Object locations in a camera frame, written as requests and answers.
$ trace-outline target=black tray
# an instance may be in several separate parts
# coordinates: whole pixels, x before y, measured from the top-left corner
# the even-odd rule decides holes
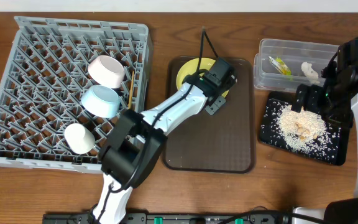
[[[177,92],[179,69],[194,57],[171,61],[167,97]],[[237,83],[226,103],[214,115],[205,110],[173,130],[163,152],[163,162],[173,170],[243,174],[255,166],[254,77],[251,64],[226,58],[237,72]]]
[[[275,132],[277,123],[274,121],[274,119],[277,118],[277,114],[274,112],[278,111],[281,105],[290,105],[292,100],[293,95],[291,93],[273,91],[269,94],[262,125],[259,129],[259,140],[262,143],[284,149],[294,154],[317,159],[319,161],[327,162],[337,166],[343,165],[346,160],[347,143],[349,141],[350,131],[349,129],[338,128],[326,123],[327,132],[331,136],[330,139],[332,143],[327,143],[327,149],[322,151],[311,151],[309,153],[293,151],[291,147],[287,147],[284,139]]]

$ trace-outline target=transparent bin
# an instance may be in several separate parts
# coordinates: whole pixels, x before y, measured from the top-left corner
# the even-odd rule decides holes
[[[259,53],[254,59],[254,86],[261,90],[295,92],[300,84],[311,85],[301,70],[301,64],[308,62],[319,74],[319,86],[324,84],[321,71],[338,49],[338,45],[316,44],[292,40],[263,39]],[[269,56],[280,57],[290,68],[291,75],[280,74],[269,62]]]

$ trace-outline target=white cup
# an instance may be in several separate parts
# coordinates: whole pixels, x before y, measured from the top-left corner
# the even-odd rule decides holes
[[[120,88],[125,75],[121,63],[107,55],[100,55],[93,60],[88,72],[95,81],[108,88]]]
[[[74,123],[65,130],[65,139],[70,149],[77,154],[89,152],[94,146],[94,136],[82,124]]]
[[[86,110],[101,118],[113,118],[118,112],[120,101],[118,94],[105,86],[94,85],[81,97]]]

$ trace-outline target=yellow plate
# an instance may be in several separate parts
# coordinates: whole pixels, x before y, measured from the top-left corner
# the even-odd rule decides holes
[[[215,63],[215,60],[210,59],[210,58],[202,58],[201,59],[201,64],[200,64],[200,69],[211,69],[212,65]],[[187,76],[187,75],[191,75],[193,73],[196,72],[197,69],[197,64],[198,64],[198,58],[194,58],[188,62],[186,62],[186,64],[184,64],[177,75],[177,88],[178,90],[180,90],[181,88],[181,83],[183,81],[183,79]],[[222,96],[226,97],[227,93],[229,93],[228,91],[225,91]]]

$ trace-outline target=wooden table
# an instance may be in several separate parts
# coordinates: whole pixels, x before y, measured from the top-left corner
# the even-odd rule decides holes
[[[0,79],[18,26],[13,16],[55,17],[144,23],[154,43],[147,107],[165,99],[167,67],[179,55],[197,55],[205,26],[222,56],[254,62],[263,38],[341,44],[358,35],[358,14],[269,13],[0,13]],[[206,56],[212,56],[210,50]],[[255,91],[258,128],[267,91]],[[357,174],[356,129],[342,167],[291,155],[257,143],[257,164],[246,175],[180,172],[157,162],[132,193],[128,208],[149,212],[239,213],[263,205],[271,209],[325,207],[352,197]],[[44,169],[0,168],[0,223],[40,223],[46,212],[80,212],[97,203],[101,175]]]

